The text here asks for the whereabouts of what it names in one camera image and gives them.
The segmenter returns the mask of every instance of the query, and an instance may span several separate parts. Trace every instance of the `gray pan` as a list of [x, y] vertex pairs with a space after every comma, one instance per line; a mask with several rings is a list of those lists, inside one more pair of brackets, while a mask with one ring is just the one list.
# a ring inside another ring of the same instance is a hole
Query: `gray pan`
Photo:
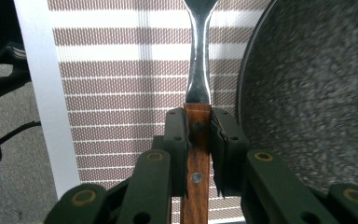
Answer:
[[358, 184], [358, 1], [273, 0], [243, 57], [237, 117], [309, 186]]

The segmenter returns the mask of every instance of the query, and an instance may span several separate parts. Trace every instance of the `knife handle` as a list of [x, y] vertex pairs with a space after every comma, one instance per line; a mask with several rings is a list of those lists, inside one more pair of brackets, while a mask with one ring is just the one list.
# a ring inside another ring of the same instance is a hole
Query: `knife handle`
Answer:
[[191, 143], [187, 158], [187, 197], [181, 201], [181, 224], [208, 223], [211, 105], [185, 104]]

